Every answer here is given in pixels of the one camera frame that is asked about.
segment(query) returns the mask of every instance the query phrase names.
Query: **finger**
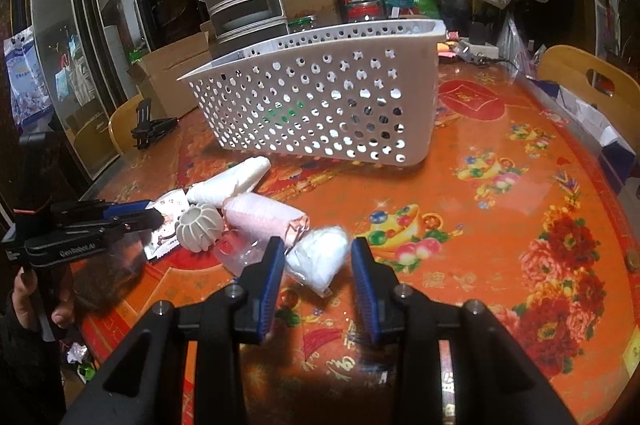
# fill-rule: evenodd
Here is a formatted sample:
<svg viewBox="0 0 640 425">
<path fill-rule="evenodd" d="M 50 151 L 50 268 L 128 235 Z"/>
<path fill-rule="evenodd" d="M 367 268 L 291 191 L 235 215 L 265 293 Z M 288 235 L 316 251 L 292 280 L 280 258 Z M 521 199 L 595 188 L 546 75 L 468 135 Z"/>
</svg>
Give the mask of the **finger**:
<svg viewBox="0 0 640 425">
<path fill-rule="evenodd" d="M 66 301 L 60 302 L 53 310 L 51 320 L 61 328 L 69 326 L 74 321 L 74 303 L 75 297 L 71 294 Z"/>
<path fill-rule="evenodd" d="M 20 268 L 18 275 L 14 279 L 14 293 L 19 297 L 29 297 L 33 295 L 38 287 L 38 278 L 36 272 L 30 269 L 25 271 L 24 268 Z"/>
<path fill-rule="evenodd" d="M 65 266 L 64 273 L 62 274 L 62 278 L 60 279 L 60 289 L 58 291 L 58 298 L 65 302 L 71 298 L 73 294 L 74 287 L 74 277 L 71 274 L 71 268 L 69 266 Z"/>
</svg>

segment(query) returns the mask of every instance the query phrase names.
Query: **chair backrest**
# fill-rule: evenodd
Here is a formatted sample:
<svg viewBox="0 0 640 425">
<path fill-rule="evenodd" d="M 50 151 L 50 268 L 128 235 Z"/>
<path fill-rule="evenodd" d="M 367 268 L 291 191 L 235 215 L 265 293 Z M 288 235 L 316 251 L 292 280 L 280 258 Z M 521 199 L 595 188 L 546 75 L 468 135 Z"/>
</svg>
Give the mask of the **chair backrest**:
<svg viewBox="0 0 640 425">
<path fill-rule="evenodd" d="M 590 72 L 609 79 L 614 90 L 609 96 L 594 88 Z M 581 100 L 596 106 L 631 147 L 640 148 L 640 85 L 626 72 L 572 46 L 546 50 L 538 66 L 538 78 L 557 82 Z"/>
<path fill-rule="evenodd" d="M 124 156 L 136 143 L 131 130 L 138 125 L 136 108 L 142 100 L 144 98 L 141 94 L 130 98 L 116 109 L 109 120 L 109 136 L 120 156 Z"/>
</svg>

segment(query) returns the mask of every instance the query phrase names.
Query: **transparent plastic bag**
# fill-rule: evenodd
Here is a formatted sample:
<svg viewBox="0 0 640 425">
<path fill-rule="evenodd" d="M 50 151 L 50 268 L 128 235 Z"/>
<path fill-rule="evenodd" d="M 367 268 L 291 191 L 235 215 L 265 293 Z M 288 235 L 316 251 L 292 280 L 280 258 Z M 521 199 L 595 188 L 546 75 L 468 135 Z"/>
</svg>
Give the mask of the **transparent plastic bag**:
<svg viewBox="0 0 640 425">
<path fill-rule="evenodd" d="M 536 66 L 529 56 L 527 45 L 522 40 L 511 13 L 507 13 L 496 43 L 500 58 L 506 60 L 503 65 L 511 78 L 519 73 L 527 78 L 535 78 Z"/>
</svg>

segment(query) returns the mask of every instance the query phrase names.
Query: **orange floral tablecloth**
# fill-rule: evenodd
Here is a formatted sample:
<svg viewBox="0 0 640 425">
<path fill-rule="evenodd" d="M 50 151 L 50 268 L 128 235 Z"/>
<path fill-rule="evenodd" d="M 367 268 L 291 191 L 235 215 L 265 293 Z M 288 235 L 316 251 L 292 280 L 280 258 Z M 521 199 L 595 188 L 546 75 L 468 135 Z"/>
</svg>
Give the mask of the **orange floral tablecloth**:
<svg viewBox="0 0 640 425">
<path fill-rule="evenodd" d="M 257 192 L 285 201 L 313 227 L 369 239 L 402 282 L 431 298 L 484 301 L 550 378 L 580 423 L 606 413 L 640 351 L 637 246 L 597 162 L 501 69 L 440 66 L 430 153 L 407 169 L 270 156 Z M 154 199 L 246 155 L 221 150 L 201 113 L 140 153 L 99 197 Z M 146 264 L 108 315 L 82 331 L 104 359 L 159 299 L 205 299 L 231 275 L 207 253 L 177 249 Z M 242 348 L 251 423 L 389 423 L 395 352 L 366 344 L 348 267 L 320 299 L 285 278 L 274 333 Z M 191 347 L 184 421 L 193 416 Z"/>
</svg>

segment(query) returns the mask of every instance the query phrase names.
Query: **white plastic basket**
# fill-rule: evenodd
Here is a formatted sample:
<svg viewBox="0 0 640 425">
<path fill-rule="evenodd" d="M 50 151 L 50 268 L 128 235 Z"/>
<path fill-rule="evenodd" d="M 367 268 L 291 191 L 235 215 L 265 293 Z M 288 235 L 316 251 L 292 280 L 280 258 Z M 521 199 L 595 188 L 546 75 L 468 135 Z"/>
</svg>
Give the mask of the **white plastic basket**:
<svg viewBox="0 0 640 425">
<path fill-rule="evenodd" d="M 223 56 L 187 82 L 220 146 L 409 166 L 429 150 L 434 20 L 341 24 Z"/>
</svg>

